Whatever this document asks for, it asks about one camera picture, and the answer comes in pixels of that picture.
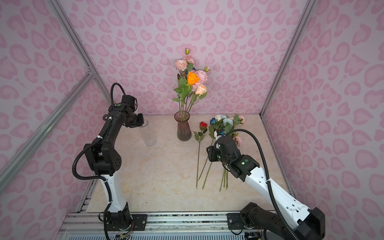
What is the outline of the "tall clear ribbed glass vase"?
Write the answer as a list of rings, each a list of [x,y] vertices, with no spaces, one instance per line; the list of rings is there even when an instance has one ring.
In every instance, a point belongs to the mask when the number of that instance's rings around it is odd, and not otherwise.
[[[148,120],[144,120],[143,125],[139,129],[146,146],[154,146],[157,143],[157,134]]]

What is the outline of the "peach rose stem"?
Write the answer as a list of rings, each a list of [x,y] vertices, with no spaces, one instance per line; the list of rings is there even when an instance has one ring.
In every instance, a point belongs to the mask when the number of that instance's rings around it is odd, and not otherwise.
[[[207,96],[207,88],[204,85],[200,85],[197,87],[196,90],[192,91],[190,94],[190,104],[187,107],[187,112],[189,113],[193,107],[193,105],[199,101],[202,100]]]

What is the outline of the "pink rose bud spray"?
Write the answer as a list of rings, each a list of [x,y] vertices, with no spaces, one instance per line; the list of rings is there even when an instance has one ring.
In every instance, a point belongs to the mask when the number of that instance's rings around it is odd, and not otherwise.
[[[174,67],[179,71],[177,74],[178,79],[180,77],[185,77],[188,72],[193,70],[195,64],[195,60],[191,56],[191,50],[189,48],[185,48],[185,56],[182,59],[176,60],[174,63]]]

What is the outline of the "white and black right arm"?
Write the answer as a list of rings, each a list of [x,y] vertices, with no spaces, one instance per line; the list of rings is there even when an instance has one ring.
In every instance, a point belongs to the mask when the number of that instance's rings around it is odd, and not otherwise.
[[[247,183],[274,207],[267,211],[256,203],[241,211],[245,228],[260,227],[284,240],[322,240],[326,235],[326,217],[319,208],[309,208],[290,195],[269,175],[265,156],[259,152],[262,164],[249,155],[241,154],[230,136],[219,136],[207,147],[210,162],[220,162],[235,178]]]

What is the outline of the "pink peony flower spray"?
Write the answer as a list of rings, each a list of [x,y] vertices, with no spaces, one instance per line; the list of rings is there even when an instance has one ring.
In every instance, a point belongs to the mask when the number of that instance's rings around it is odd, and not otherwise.
[[[194,73],[199,78],[199,81],[192,85],[193,91],[195,92],[199,86],[204,85],[206,83],[206,81],[208,80],[208,75],[203,70],[191,70],[191,73]]]

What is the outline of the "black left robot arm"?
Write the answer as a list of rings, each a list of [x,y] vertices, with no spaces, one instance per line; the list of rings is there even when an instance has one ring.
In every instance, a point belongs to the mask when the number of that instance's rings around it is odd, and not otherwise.
[[[115,142],[122,126],[136,128],[143,125],[144,117],[136,114],[136,110],[137,99],[130,95],[122,96],[121,102],[111,104],[103,116],[105,123],[95,140],[84,146],[90,169],[101,181],[106,195],[107,207],[102,219],[106,231],[133,229],[134,222],[119,183],[122,157],[115,150]]]

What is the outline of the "pink ribbed glass vase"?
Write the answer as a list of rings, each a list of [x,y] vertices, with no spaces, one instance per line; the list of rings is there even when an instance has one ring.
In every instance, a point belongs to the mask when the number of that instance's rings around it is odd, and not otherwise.
[[[178,123],[177,137],[180,141],[186,142],[191,139],[192,131],[189,125],[190,114],[186,111],[179,111],[174,115]]]

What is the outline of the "orange flower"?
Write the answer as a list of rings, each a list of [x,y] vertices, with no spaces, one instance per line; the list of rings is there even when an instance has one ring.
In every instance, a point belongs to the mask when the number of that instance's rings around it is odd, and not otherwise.
[[[184,71],[178,74],[177,87],[174,89],[177,97],[172,100],[179,104],[180,112],[185,111],[189,113],[191,111],[198,98],[194,85],[199,81],[200,79],[197,74],[192,71]]]

